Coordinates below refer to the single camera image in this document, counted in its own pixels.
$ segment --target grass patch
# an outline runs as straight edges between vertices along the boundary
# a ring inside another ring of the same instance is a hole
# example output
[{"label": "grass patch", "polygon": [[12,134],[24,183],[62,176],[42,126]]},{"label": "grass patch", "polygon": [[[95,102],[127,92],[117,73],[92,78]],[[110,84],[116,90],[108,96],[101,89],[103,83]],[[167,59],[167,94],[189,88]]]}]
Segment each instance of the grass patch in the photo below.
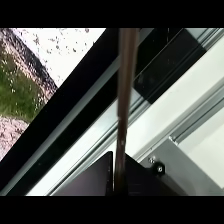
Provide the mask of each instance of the grass patch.
[{"label": "grass patch", "polygon": [[0,42],[0,115],[30,123],[43,108],[40,87],[17,69]]}]

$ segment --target glass pane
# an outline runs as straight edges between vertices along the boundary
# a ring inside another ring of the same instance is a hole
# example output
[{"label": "glass pane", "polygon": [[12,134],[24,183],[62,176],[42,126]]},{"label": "glass pane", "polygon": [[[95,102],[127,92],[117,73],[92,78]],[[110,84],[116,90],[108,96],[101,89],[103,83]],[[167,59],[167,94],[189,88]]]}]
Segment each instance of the glass pane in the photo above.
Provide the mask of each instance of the glass pane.
[{"label": "glass pane", "polygon": [[105,28],[0,28],[0,160]]}]

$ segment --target brown stick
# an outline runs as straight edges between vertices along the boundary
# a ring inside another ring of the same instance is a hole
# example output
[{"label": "brown stick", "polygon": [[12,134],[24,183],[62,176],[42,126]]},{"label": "brown stick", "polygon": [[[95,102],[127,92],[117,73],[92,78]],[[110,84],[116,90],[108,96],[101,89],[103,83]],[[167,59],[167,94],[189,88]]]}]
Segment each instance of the brown stick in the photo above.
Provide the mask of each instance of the brown stick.
[{"label": "brown stick", "polygon": [[120,29],[120,57],[118,83],[118,135],[114,174],[114,190],[122,192],[125,186],[125,145],[128,125],[128,112],[133,76],[137,58],[137,28]]}]

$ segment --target blurry brown cable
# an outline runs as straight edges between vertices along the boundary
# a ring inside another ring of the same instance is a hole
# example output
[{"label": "blurry brown cable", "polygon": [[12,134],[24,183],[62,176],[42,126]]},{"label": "blurry brown cable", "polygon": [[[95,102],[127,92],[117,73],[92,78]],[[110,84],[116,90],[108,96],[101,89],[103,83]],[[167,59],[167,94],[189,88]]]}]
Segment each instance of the blurry brown cable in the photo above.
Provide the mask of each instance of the blurry brown cable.
[{"label": "blurry brown cable", "polygon": [[118,134],[114,173],[114,191],[125,187],[125,145],[131,89],[137,59],[138,28],[120,29],[120,69],[118,78]]}]

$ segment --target snow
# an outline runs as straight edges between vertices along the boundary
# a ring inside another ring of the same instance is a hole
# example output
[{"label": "snow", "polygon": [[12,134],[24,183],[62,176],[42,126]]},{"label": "snow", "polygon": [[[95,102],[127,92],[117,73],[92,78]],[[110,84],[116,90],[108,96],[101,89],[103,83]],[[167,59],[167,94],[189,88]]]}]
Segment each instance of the snow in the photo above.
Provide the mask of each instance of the snow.
[{"label": "snow", "polygon": [[59,87],[105,28],[12,28]]}]

